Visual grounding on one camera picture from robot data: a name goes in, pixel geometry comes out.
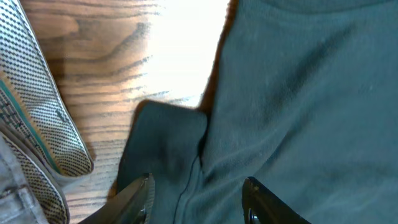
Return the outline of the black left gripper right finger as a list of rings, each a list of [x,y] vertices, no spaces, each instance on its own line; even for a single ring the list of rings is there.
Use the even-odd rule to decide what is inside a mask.
[[[310,224],[254,177],[242,187],[245,224]]]

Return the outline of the folded grey trousers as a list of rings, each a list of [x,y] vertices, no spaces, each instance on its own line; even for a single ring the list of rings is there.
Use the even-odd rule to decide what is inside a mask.
[[[69,223],[64,191],[93,160],[60,96],[19,0],[1,0],[1,136],[47,223]]]

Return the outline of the black t-shirt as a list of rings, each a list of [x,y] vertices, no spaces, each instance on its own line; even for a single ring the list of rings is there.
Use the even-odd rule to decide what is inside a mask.
[[[246,177],[310,223],[397,222],[397,2],[240,1],[212,110],[147,102],[118,190],[151,223],[242,223]]]

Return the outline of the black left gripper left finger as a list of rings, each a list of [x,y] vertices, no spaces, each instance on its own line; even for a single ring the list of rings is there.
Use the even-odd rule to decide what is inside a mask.
[[[155,180],[144,174],[79,224],[147,224],[154,197]]]

